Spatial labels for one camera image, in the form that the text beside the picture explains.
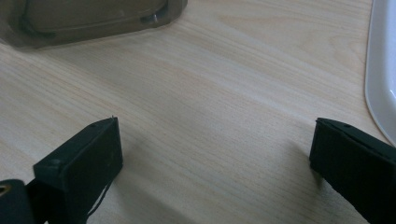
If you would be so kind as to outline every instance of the wooden table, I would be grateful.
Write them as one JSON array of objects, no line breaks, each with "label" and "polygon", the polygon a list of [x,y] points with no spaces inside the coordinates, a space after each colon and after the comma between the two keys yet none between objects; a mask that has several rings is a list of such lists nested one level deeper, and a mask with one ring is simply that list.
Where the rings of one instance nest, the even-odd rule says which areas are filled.
[{"label": "wooden table", "polygon": [[155,30],[1,45],[0,179],[28,183],[114,115],[125,164],[89,223],[364,223],[308,155],[317,117],[385,140],[363,94],[371,4],[190,0]]}]

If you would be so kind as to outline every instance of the round hole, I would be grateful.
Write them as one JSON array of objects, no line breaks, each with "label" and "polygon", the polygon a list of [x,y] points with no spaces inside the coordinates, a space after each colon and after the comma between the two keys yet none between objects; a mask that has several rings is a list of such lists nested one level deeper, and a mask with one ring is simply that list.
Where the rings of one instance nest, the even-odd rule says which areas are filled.
[{"label": "round hole", "polygon": [[11,189],[10,185],[0,185],[0,197],[5,195]]}]

